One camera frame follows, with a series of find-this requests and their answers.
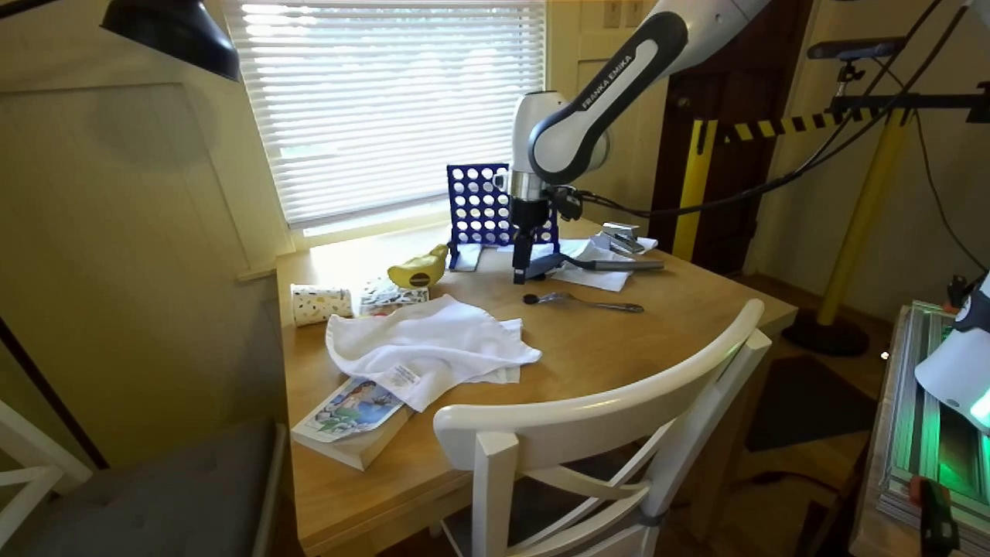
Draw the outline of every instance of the yellow object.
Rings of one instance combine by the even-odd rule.
[[[395,289],[435,289],[443,279],[446,255],[449,247],[436,244],[429,255],[391,267],[387,276]]]
[[[680,206],[706,201],[713,151],[715,151],[719,120],[694,120],[691,151],[680,188]],[[683,213],[674,225],[674,256],[694,260],[694,244],[699,238],[702,213]]]
[[[904,151],[904,138],[911,134],[907,125],[911,125],[911,113],[907,107],[893,107],[888,125],[886,125],[886,136],[876,146],[869,174],[862,180],[855,217],[852,217],[852,224],[846,228],[846,241],[841,241],[838,260],[835,260],[832,276],[829,276],[829,289],[822,293],[822,306],[817,310],[817,320],[814,320],[822,329],[832,325],[835,316],[838,316],[838,306],[846,300],[846,291],[848,291],[848,283],[855,276],[858,256],[859,256],[859,252],[866,244],[869,225],[873,225],[876,213],[882,210],[882,201],[886,201],[886,193],[891,185],[893,169],[902,169],[897,160],[902,160],[902,151]]]

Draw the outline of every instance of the book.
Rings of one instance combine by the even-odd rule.
[[[324,458],[366,472],[408,424],[408,415],[391,389],[366,377],[347,377],[291,428],[291,436]]]

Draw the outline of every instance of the wooden table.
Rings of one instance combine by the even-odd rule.
[[[295,325],[287,289],[340,279],[350,267],[367,269],[377,256],[384,256],[377,260],[384,272],[391,264],[408,255],[428,255],[429,247],[435,244],[424,241],[403,252],[384,238],[377,244],[355,244],[354,255],[339,247],[339,256],[331,256],[331,247],[319,247],[279,264],[287,424],[296,424],[340,381],[324,352],[324,329]],[[542,403],[639,381],[706,348],[730,325],[749,297],[769,302],[761,329],[771,336],[796,320],[796,306],[747,286],[669,255],[649,256],[662,260],[666,269],[633,276],[618,293],[563,283],[513,286],[507,252],[489,252],[478,272],[446,272],[436,293],[483,306],[495,320],[522,320],[522,342],[542,351],[542,361],[526,364],[520,385],[449,389],[408,420],[371,472],[350,472],[291,443],[295,511],[303,551],[334,557],[377,553],[472,502],[472,476],[453,472],[435,438],[435,413],[446,403]],[[530,291],[572,291],[582,300],[635,300],[645,302],[648,314],[605,314],[579,302],[526,306],[522,293]],[[725,461],[730,461],[737,449],[741,443],[727,443]]]

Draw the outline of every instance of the chair backrest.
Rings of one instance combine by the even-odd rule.
[[[0,466],[0,485],[15,489],[0,508],[0,547],[50,493],[64,494],[92,476],[80,458],[64,452],[7,403],[0,403],[0,452],[15,463],[12,472]]]
[[[757,331],[761,314],[765,302],[749,300],[691,359],[607,393],[530,404],[440,410],[435,429],[449,463],[473,473],[472,553],[577,553],[579,547],[624,553],[624,547],[607,547],[605,542],[645,546],[648,538],[652,546],[656,524],[694,458],[771,348]],[[609,481],[565,466],[639,438],[648,443]],[[548,528],[507,546],[516,476],[584,494],[584,502]]]

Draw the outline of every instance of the white paper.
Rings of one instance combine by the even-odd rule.
[[[656,247],[656,238],[639,238],[645,252]],[[577,260],[635,260],[635,256],[622,256],[612,252],[598,247],[595,241],[582,238],[582,241],[559,241],[559,252],[565,256]],[[582,267],[563,264],[556,269],[548,272],[548,279],[555,283],[572,283],[572,286],[584,286],[584,289],[598,289],[598,291],[622,291],[633,272],[588,272]]]
[[[424,413],[455,385],[538,361],[538,351],[507,331],[485,310],[455,297],[403,306],[391,316],[329,323],[334,364],[371,377],[414,413]]]

